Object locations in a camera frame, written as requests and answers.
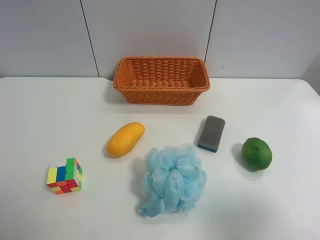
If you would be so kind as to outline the orange wicker basket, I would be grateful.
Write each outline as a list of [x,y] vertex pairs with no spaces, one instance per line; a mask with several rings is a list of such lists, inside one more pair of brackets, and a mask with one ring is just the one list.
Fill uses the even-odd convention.
[[113,87],[131,104],[190,106],[210,80],[197,57],[130,56],[119,61]]

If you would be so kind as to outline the green lemon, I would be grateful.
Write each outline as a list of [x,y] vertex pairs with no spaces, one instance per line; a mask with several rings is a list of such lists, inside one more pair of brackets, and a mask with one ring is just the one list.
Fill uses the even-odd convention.
[[273,154],[268,144],[260,138],[248,138],[241,149],[245,163],[254,171],[266,170],[273,159]]

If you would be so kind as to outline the yellow mango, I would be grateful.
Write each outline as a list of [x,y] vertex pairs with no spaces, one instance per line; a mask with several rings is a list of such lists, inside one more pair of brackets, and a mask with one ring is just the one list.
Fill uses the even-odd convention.
[[109,140],[106,152],[111,157],[122,157],[136,146],[145,133],[145,126],[139,122],[131,122],[122,126]]

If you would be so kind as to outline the grey whiteboard eraser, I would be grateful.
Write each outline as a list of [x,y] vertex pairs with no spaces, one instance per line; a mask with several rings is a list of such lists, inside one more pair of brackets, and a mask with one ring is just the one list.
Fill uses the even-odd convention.
[[220,145],[225,124],[226,122],[222,118],[212,115],[207,116],[197,142],[197,147],[216,153]]

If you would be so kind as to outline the blue mesh bath sponge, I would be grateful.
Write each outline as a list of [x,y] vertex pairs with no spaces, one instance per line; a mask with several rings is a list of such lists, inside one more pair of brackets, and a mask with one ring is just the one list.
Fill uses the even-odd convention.
[[186,213],[195,208],[208,177],[191,145],[152,148],[144,159],[147,171],[141,191],[147,201],[138,208],[141,215],[153,218],[165,213]]

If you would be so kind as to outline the multicoloured puzzle cube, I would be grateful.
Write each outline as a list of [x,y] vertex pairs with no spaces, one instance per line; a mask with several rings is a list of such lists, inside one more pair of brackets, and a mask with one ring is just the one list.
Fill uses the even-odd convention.
[[79,192],[82,183],[83,168],[75,157],[49,163],[46,185],[54,194]]

